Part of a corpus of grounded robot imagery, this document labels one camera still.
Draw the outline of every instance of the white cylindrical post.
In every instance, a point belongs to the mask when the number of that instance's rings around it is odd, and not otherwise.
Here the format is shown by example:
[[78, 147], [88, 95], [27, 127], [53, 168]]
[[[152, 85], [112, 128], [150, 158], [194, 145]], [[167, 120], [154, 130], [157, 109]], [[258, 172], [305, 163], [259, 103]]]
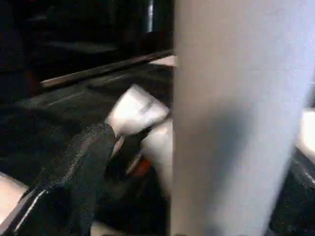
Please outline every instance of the white cylindrical post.
[[171, 235], [261, 236], [315, 69], [313, 0], [179, 0]]

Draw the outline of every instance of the metal bar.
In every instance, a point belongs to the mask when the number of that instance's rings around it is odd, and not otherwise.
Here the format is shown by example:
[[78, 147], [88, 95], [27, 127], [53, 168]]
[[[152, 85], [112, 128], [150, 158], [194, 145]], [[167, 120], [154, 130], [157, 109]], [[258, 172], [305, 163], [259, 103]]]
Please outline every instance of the metal bar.
[[314, 75], [313, 0], [180, 0], [171, 235], [261, 236]]
[[131, 66], [134, 64], [142, 63], [142, 62], [159, 59], [161, 57], [165, 57], [171, 54], [172, 54], [172, 50], [166, 50], [159, 53], [144, 55], [144, 56], [127, 59], [120, 62], [98, 66], [98, 67], [91, 68], [88, 70], [78, 71], [78, 72], [71, 73], [68, 75], [62, 75], [62, 76], [55, 77], [52, 79], [44, 80], [40, 84], [43, 88], [51, 88], [51, 87], [58, 86], [64, 83], [75, 82], [75, 81], [78, 81], [78, 80], [81, 80], [90, 76], [96, 76], [99, 74], [110, 72], [112, 70], [120, 69], [126, 66]]

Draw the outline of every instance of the black shiny material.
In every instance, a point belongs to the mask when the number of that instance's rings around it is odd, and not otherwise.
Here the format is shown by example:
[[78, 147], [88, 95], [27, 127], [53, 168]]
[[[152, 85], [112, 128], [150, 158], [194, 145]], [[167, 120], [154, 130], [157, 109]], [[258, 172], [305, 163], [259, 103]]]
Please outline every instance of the black shiny material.
[[290, 170], [271, 217], [271, 229], [280, 235], [304, 236], [315, 229], [315, 166], [296, 149]]
[[92, 125], [76, 135], [64, 155], [39, 174], [0, 226], [1, 235], [88, 234], [114, 143], [114, 132], [107, 124]]

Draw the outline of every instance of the white plastic piece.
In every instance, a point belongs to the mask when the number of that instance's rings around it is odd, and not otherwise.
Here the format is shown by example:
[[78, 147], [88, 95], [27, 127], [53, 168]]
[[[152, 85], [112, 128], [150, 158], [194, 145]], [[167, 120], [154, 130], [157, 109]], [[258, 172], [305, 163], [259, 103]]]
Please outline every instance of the white plastic piece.
[[142, 153], [153, 162], [168, 197], [171, 194], [173, 177], [173, 136], [173, 120], [168, 119], [154, 128], [142, 141]]
[[177, 65], [176, 60], [177, 60], [176, 56], [168, 56], [165, 58], [154, 60], [154, 61], [150, 62], [150, 64], [175, 66], [175, 65]]
[[124, 233], [119, 232], [104, 223], [94, 221], [91, 226], [91, 236], [122, 236]]
[[119, 136], [137, 133], [163, 120], [167, 114], [168, 108], [163, 103], [141, 87], [133, 85], [120, 97], [106, 122]]
[[0, 224], [15, 208], [27, 187], [17, 180], [0, 173]]

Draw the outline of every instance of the white object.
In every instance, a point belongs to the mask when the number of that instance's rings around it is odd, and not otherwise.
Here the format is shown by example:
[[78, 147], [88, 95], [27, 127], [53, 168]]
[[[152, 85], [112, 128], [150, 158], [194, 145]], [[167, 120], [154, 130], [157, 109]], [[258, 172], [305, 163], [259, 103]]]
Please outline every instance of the white object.
[[133, 134], [163, 120], [168, 110], [163, 103], [134, 85], [120, 97], [106, 122], [116, 136]]
[[302, 115], [297, 147], [315, 165], [315, 110], [308, 109]]
[[170, 235], [265, 234], [314, 78], [314, 6], [176, 1]]
[[15, 208], [27, 187], [21, 182], [0, 173], [0, 223]]
[[161, 58], [159, 60], [154, 60], [150, 62], [150, 64], [175, 66], [177, 65], [176, 62], [177, 62], [176, 56], [168, 56], [165, 58]]
[[166, 196], [170, 196], [173, 181], [173, 120], [155, 127], [142, 141], [142, 152], [152, 160]]

